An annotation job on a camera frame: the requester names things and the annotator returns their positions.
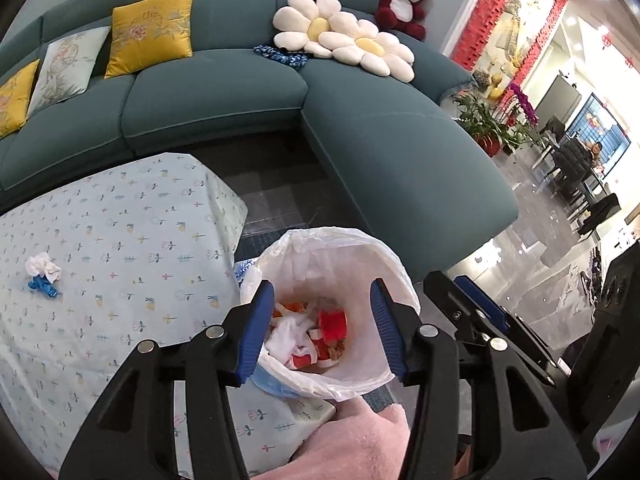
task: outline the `sofa armrest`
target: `sofa armrest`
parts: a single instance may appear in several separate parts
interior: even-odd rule
[[[473,76],[447,56],[402,32],[390,32],[414,53],[415,78],[411,85],[437,105],[460,90],[477,86]]]

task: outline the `white plastic bag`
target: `white plastic bag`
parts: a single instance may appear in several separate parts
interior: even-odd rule
[[[267,248],[247,271],[240,288],[249,303],[260,282],[273,283],[282,304],[333,298],[347,315],[348,337],[337,365],[324,374],[289,370],[262,347],[258,364],[304,397],[341,402],[388,383],[393,374],[371,313],[371,282],[382,278],[394,301],[420,313],[418,296],[400,258],[380,240],[358,229],[291,230]]]

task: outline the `red paper decoration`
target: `red paper decoration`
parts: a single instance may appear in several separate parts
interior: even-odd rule
[[[467,70],[475,66],[508,1],[478,0],[451,54],[453,61]]]
[[[545,25],[542,27],[542,29],[540,29],[540,32],[536,36],[536,41],[534,41],[533,45],[531,45],[531,48],[527,53],[527,57],[525,57],[522,65],[520,66],[520,69],[513,78],[514,83],[522,85],[522,82],[526,79],[527,75],[529,75],[529,72],[531,72],[533,65],[542,53],[542,49],[545,47],[547,41],[551,37],[551,33],[553,32],[556,23],[560,19],[560,14],[562,14],[562,10],[564,9],[567,1],[568,0],[554,1],[554,6],[551,7],[551,12],[549,12],[549,16],[546,19]]]

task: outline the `white tissue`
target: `white tissue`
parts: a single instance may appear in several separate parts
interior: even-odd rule
[[[269,355],[282,364],[286,364],[292,355],[313,355],[316,353],[316,347],[306,333],[313,325],[313,319],[307,314],[287,312],[286,316],[280,318],[264,347]]]
[[[53,283],[60,279],[62,269],[51,261],[49,254],[40,253],[35,256],[29,256],[24,264],[27,273],[30,276],[46,276],[49,283]]]

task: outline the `window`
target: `window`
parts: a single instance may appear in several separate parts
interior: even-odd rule
[[[582,142],[602,143],[600,164],[603,166],[604,176],[607,176],[631,144],[622,126],[594,94],[589,96],[569,126],[567,135],[577,135]]]

